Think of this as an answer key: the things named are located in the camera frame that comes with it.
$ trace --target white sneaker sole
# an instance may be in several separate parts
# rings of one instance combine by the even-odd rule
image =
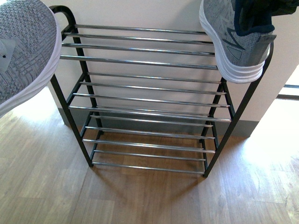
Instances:
[[[214,43],[217,66],[223,78],[233,83],[243,84],[256,81],[262,75],[263,65],[265,62],[255,66],[242,67],[236,66],[229,61],[226,57],[221,39],[206,19],[204,12],[204,0],[201,1],[200,5],[199,21]]]
[[[56,21],[56,29],[57,29],[56,42],[50,60],[48,61],[45,68],[42,70],[41,74],[29,86],[27,86],[21,92],[14,95],[13,97],[6,100],[0,105],[0,118],[10,110],[15,108],[16,106],[24,103],[25,101],[31,99],[33,96],[38,94],[51,80],[59,62],[61,42],[62,42],[61,31],[56,18],[55,21]]]

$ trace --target metal shoe rack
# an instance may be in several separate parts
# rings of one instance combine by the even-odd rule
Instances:
[[[161,55],[186,55],[193,57],[214,57],[213,52],[201,52],[201,51],[189,51],[189,50],[172,50],[172,49],[150,49],[148,47],[123,47],[119,46],[120,44],[128,43],[128,42],[162,42],[165,43],[165,46],[174,46],[176,44],[180,45],[213,45],[212,42],[209,41],[198,41],[198,40],[190,40],[194,37],[198,39],[198,37],[206,37],[206,34],[198,31],[182,31],[182,30],[163,30],[163,29],[148,29],[148,28],[126,28],[126,27],[108,27],[108,26],[91,26],[91,25],[78,25],[75,22],[75,18],[70,11],[69,8],[64,6],[53,6],[51,7],[54,13],[63,13],[69,25],[62,31],[62,38],[64,39],[73,39],[73,43],[63,43],[63,48],[75,48],[77,55],[69,56],[69,55],[61,55],[62,60],[76,60],[80,62],[82,68],[82,75],[78,79],[75,84],[73,90],[71,91],[69,97],[67,99],[64,98],[64,95],[61,91],[59,83],[57,81],[56,76],[54,75],[51,79],[51,83],[54,87],[54,90],[58,96],[58,99],[61,103],[61,106],[65,112],[65,115],[70,123],[70,126],[78,140],[78,143],[81,147],[81,150],[86,158],[86,161],[90,167],[93,165],[106,165],[106,166],[116,166],[122,168],[142,168],[142,169],[152,169],[152,170],[164,170],[164,171],[174,171],[174,172],[186,172],[191,174],[199,174],[207,177],[217,161],[221,151],[223,150],[227,140],[229,139],[233,129],[235,128],[238,120],[240,119],[246,105],[248,104],[252,94],[254,93],[256,87],[258,86],[261,78],[257,81],[252,82],[247,89],[241,104],[239,105],[237,111],[235,112],[234,106],[232,103],[232,99],[230,97],[230,93],[228,90],[228,85],[225,79],[221,79],[220,81],[209,81],[209,80],[198,80],[198,79],[189,79],[186,76],[181,77],[165,77],[165,76],[144,76],[144,75],[136,75],[136,74],[107,74],[107,73],[94,73],[89,72],[88,63],[93,62],[101,62],[101,63],[109,63],[109,64],[133,64],[133,65],[145,65],[149,67],[170,67],[170,68],[179,68],[179,69],[192,69],[192,70],[215,70],[217,71],[216,65],[202,65],[202,64],[193,64],[193,63],[169,63],[169,62],[153,62],[153,61],[142,61],[142,60],[132,60],[132,59],[115,59],[115,58],[104,58],[104,57],[94,57],[94,56],[85,56],[83,49],[97,49],[97,50],[109,50],[117,52],[147,52],[147,54],[161,54]],[[185,35],[186,39],[156,39],[156,38],[144,38],[144,37],[136,37],[136,36],[122,36],[122,35],[94,35],[94,34],[80,34],[78,30],[83,29],[92,29],[92,30],[104,30],[104,31],[130,31],[133,33],[144,33],[144,34],[178,34]],[[93,39],[93,41],[97,41],[97,44],[82,44],[81,38]],[[118,45],[107,46],[101,44],[101,41],[104,39],[109,40],[118,40]],[[268,57],[263,74],[266,71],[272,56],[273,46],[271,46],[270,56]],[[127,78],[130,80],[140,80],[140,84],[145,84],[148,82],[152,82],[154,80],[158,80],[161,83],[166,82],[180,82],[184,83],[182,86],[187,86],[192,83],[204,84],[210,86],[209,89],[214,91],[206,91],[206,90],[189,90],[184,88],[169,88],[169,85],[165,88],[163,87],[148,87],[148,85],[144,86],[136,86],[136,85],[126,85],[126,84],[114,84],[113,82],[110,84],[104,84],[101,82],[94,82],[97,78],[98,80],[103,77],[109,77],[110,79],[119,80],[121,78]],[[88,93],[83,94],[79,93],[80,88],[87,88]],[[139,98],[139,97],[127,97],[122,92],[120,95],[105,95],[105,94],[97,94],[97,88],[112,88],[115,89],[115,92],[121,92],[120,89],[125,89],[126,91],[136,92],[138,96],[139,91],[147,91],[151,92],[148,94],[147,98]],[[164,93],[181,93],[181,94],[197,94],[198,97],[204,96],[213,96],[212,101],[210,102],[189,102],[189,101],[180,101],[180,100],[167,100],[161,99]],[[72,102],[75,98],[88,98],[91,102],[90,107],[86,106],[73,106]],[[225,104],[220,104],[221,98],[225,99]],[[115,104],[105,105],[101,102],[103,100],[107,100],[109,103]],[[141,105],[137,107],[128,106],[127,102],[133,102],[135,105]],[[208,108],[208,113],[199,113],[199,112],[185,112],[185,111],[176,111],[174,110],[166,110],[166,109],[157,109],[156,105],[167,105],[167,108],[171,108],[172,105],[175,106],[194,106],[198,108],[198,111],[201,111],[201,108]],[[222,119],[215,117],[215,112],[218,108],[222,108],[227,110],[230,115],[230,119]],[[78,131],[77,124],[74,121],[71,110],[78,109],[83,111],[88,111],[88,116],[85,124],[82,127],[81,132]],[[126,124],[130,124],[129,128],[121,128],[110,126],[111,122],[125,122]],[[217,135],[216,124],[219,122],[229,123],[228,128],[222,137],[221,141]],[[139,125],[143,124],[143,127],[150,126],[151,124],[159,125],[162,124],[164,126],[177,125],[181,127],[193,127],[195,130],[199,130],[198,133],[191,132],[190,133],[169,133],[169,132],[158,132],[157,130],[141,130],[140,128],[134,129],[134,127],[142,127]],[[96,130],[98,134],[94,139],[87,139],[85,137],[85,133],[87,130]],[[189,139],[193,140],[194,146],[178,146],[178,145],[159,145],[149,143],[138,143],[138,142],[128,142],[128,141],[115,141],[115,140],[107,140],[105,135],[107,133],[117,133],[119,135],[141,135],[141,136],[156,136],[158,138],[176,138],[176,139]],[[213,141],[213,148],[206,148],[206,142]],[[92,143],[92,150],[88,151],[86,148],[86,143]],[[112,146],[114,150],[107,150],[107,147],[104,146]],[[127,152],[126,150],[122,150],[122,147],[129,147],[135,152]],[[178,153],[190,153],[192,157],[178,156]],[[101,161],[101,156],[108,154],[110,156],[137,156],[139,158],[146,158],[147,160],[171,160],[171,161],[184,161],[186,163],[193,162],[195,165],[194,170],[185,170],[180,169],[179,167],[174,168],[163,168],[163,167],[146,167],[146,166],[136,166],[136,165],[126,165],[123,163],[110,163],[106,161]]]

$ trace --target chrome bar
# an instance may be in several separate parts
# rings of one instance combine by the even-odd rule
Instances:
[[[163,33],[175,33],[175,34],[206,35],[205,32],[192,31],[192,30],[170,30],[170,29],[137,28],[137,27],[113,27],[113,26],[96,26],[96,25],[82,25],[82,24],[76,24],[75,27],[76,28],[87,28],[87,29],[110,29],[110,30],[125,30],[125,31],[143,31],[143,32],[163,32]]]
[[[184,90],[184,89],[166,89],[166,88],[132,86],[132,85],[110,85],[110,84],[87,83],[87,82],[80,82],[80,84],[81,85],[91,85],[91,86],[101,86],[101,87],[111,87],[111,88],[155,90],[155,91],[169,91],[169,92],[186,92],[186,93],[207,94],[207,95],[225,95],[226,94],[225,92],[216,92],[216,91],[212,92],[212,91],[197,91],[197,90]]]
[[[94,111],[94,112],[132,114],[132,115],[154,116],[154,117],[175,118],[175,119],[192,119],[192,120],[203,120],[203,121],[231,122],[231,119],[224,119],[224,118],[188,117],[188,116],[177,116],[177,115],[165,115],[165,114],[159,114],[159,113],[130,112],[130,111],[123,111],[123,110],[109,110],[109,109],[105,109],[105,108],[101,109],[101,108],[79,107],[79,106],[69,106],[69,108],[70,109],[85,110],[85,111]]]
[[[176,54],[176,55],[211,56],[211,57],[215,56],[215,53],[213,53],[213,52],[185,51],[185,50],[166,50],[166,49],[125,48],[125,47],[101,46],[101,45],[78,44],[78,43],[62,43],[62,46],[63,47],[68,47],[68,48],[123,50],[123,51],[152,52],[152,53],[165,53],[165,54]]]
[[[146,120],[146,119],[133,119],[133,118],[119,118],[119,117],[109,117],[109,116],[101,116],[101,115],[100,116],[91,115],[91,117],[92,118],[100,118],[100,119],[125,120],[125,121],[159,123],[159,124],[188,125],[188,126],[196,126],[196,127],[212,127],[212,125],[206,125],[206,124],[194,124],[194,123],[174,122],[174,121],[160,121],[160,120]]]
[[[188,161],[206,161],[205,159],[194,159],[194,158],[184,158],[184,157],[173,157],[173,156],[164,156],[164,155],[148,155],[148,154],[136,154],[136,153],[120,153],[120,152],[111,152],[111,151],[102,151],[94,150],[95,153],[105,153],[113,155],[130,155],[130,156],[143,156],[149,158],[162,158],[162,159],[172,159],[172,160],[188,160]]]
[[[207,104],[207,103],[194,103],[194,102],[183,102],[183,101],[174,101],[174,100],[140,99],[140,98],[127,98],[127,97],[107,97],[107,96],[99,96],[99,95],[94,95],[94,94],[82,94],[82,93],[74,93],[74,95],[78,96],[78,97],[88,97],[88,98],[105,98],[105,99],[117,99],[117,100],[142,101],[142,102],[149,102],[149,103],[164,103],[164,104],[229,108],[229,105],[223,105],[223,104]]]
[[[121,110],[121,111],[128,111],[128,112],[132,112],[132,111],[143,111],[143,112],[147,112],[147,113],[170,113],[170,114],[176,114],[176,115],[181,115],[181,116],[186,116],[186,115],[190,115],[193,117],[207,117],[209,116],[209,114],[207,113],[201,113],[201,114],[197,114],[197,113],[189,113],[189,112],[173,112],[173,111],[161,111],[161,110],[149,110],[149,109],[137,109],[137,108],[126,108],[126,107],[108,107],[108,106],[97,106],[97,108],[99,109],[103,109],[103,110]]]
[[[209,83],[209,84],[218,84],[218,85],[221,84],[221,82],[218,82],[218,81],[184,79],[184,78],[150,77],[150,76],[136,76],[136,75],[117,75],[117,74],[103,74],[103,73],[93,73],[93,72],[88,72],[88,75],[90,75],[90,76],[123,77],[123,78],[145,78],[145,79],[179,81],[179,82]]]
[[[90,126],[86,126],[85,128],[92,129],[92,130],[100,130],[104,132],[111,132],[111,133],[140,134],[140,135],[161,136],[161,137],[182,138],[182,139],[215,139],[215,137],[196,136],[196,135],[188,135],[188,134],[144,132],[144,131],[122,130],[122,129],[90,127]]]
[[[111,36],[111,35],[75,34],[75,33],[65,33],[65,35],[71,37],[80,37],[80,38],[97,38],[97,39],[123,40],[123,41],[150,41],[150,42],[184,43],[184,44],[197,44],[197,45],[213,45],[213,42],[209,42],[209,41],[171,40],[171,39],[157,39],[157,38],[144,38],[144,37],[132,37],[132,36]]]
[[[138,65],[153,65],[153,66],[164,66],[164,67],[175,67],[175,68],[187,68],[187,69],[218,70],[216,65],[200,65],[200,64],[169,63],[169,62],[145,62],[145,61],[124,60],[124,59],[86,57],[86,56],[68,56],[68,55],[61,55],[60,59],[85,61],[85,62],[122,63],[122,64],[138,64]]]
[[[163,169],[163,168],[150,168],[150,167],[136,167],[136,166],[128,166],[114,163],[103,163],[103,162],[93,162],[94,165],[103,165],[103,166],[111,166],[111,167],[122,167],[122,168],[137,168],[137,169],[148,169],[148,170],[158,170],[158,171],[170,171],[177,173],[187,173],[187,174],[200,174],[204,175],[205,172],[202,171],[188,171],[188,170],[179,170],[179,169]]]
[[[123,142],[123,141],[107,141],[107,140],[90,140],[83,139],[85,142],[108,144],[108,145],[117,145],[117,146],[134,146],[134,147],[145,147],[145,148],[161,148],[169,150],[178,150],[178,151],[188,151],[188,152],[198,152],[198,153],[211,153],[214,154],[215,151],[204,150],[203,148],[195,147],[179,147],[179,146],[165,146],[165,145],[152,145],[152,144],[143,144],[143,143],[134,143],[134,142]]]

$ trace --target knit sneaker upper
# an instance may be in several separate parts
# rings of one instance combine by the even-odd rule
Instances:
[[[237,66],[262,63],[268,55],[272,35],[271,14],[261,18],[245,16],[252,0],[204,0],[207,21],[221,40],[226,57]]]
[[[8,0],[0,4],[0,24],[1,104],[42,72],[52,55],[57,28],[52,12],[39,0]],[[7,48],[12,48],[10,59],[5,58]],[[10,60],[6,68],[4,59]]]

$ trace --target gray sneaker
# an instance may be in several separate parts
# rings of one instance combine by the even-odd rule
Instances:
[[[61,33],[39,0],[0,1],[0,118],[36,95],[60,57]]]
[[[221,75],[233,83],[257,80],[274,41],[271,12],[247,18],[252,0],[202,0],[199,20],[215,45]]]

